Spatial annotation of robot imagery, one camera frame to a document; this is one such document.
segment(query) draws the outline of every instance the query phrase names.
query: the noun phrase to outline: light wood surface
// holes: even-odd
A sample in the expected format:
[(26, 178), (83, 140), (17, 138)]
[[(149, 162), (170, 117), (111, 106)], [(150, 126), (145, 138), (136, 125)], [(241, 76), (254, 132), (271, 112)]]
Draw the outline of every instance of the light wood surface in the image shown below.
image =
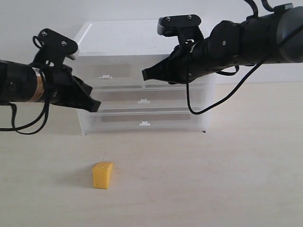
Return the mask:
[[(0, 134), (0, 226), (302, 226), (302, 97), (303, 83), (245, 85), (207, 134), (82, 136), (76, 111), (53, 106), (40, 134)], [(18, 124), (40, 107), (20, 105)], [(100, 161), (114, 162), (108, 190), (92, 188)]]

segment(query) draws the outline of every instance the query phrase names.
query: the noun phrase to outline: white wall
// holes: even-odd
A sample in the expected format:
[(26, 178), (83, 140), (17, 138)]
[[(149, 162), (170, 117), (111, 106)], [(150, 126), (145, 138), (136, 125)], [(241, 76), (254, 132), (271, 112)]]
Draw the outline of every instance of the white wall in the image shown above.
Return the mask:
[[(260, 14), (266, 14), (261, 0), (256, 2), (260, 6)], [(288, 1), (269, 2), (277, 5)], [(300, 0), (292, 2), (295, 6), (302, 5)], [(89, 20), (157, 19), (178, 14), (197, 14), (211, 30), (224, 19), (243, 21), (251, 14), (251, 9), (243, 0), (1, 0), (0, 59), (31, 62), (37, 51), (32, 44), (32, 36), (45, 27), (74, 37)], [(247, 70), (243, 68), (233, 78), (220, 76), (218, 82), (235, 83)], [(264, 66), (251, 82), (303, 80), (302, 70), (303, 65)]]

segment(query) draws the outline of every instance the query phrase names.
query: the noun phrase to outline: yellow cheese block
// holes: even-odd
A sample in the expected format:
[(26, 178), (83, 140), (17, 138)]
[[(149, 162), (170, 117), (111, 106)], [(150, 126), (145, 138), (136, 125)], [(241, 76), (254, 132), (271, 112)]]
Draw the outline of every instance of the yellow cheese block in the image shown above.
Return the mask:
[(107, 189), (113, 169), (112, 162), (99, 162), (93, 169), (93, 187), (98, 189)]

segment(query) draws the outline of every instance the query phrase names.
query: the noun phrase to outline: drawer handle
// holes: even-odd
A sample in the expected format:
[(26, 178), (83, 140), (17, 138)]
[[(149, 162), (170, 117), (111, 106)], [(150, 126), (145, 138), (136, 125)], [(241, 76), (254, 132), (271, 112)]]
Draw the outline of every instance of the drawer handle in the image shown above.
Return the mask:
[(139, 124), (140, 126), (150, 126), (151, 124), (148, 122), (142, 122)]
[(141, 99), (141, 101), (138, 102), (138, 104), (150, 104), (151, 102), (147, 99)]
[(113, 79), (113, 77), (109, 75), (103, 75), (102, 77), (99, 77), (99, 79)]

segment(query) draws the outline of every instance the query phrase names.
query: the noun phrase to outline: screw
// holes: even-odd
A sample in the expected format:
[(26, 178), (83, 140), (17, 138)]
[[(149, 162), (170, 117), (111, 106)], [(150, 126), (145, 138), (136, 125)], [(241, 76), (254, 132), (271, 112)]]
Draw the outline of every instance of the screw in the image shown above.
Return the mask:
[(17, 88), (16, 84), (14, 84), (13, 82), (9, 83), (9, 90), (10, 91), (14, 91), (14, 90), (16, 90), (16, 88)]

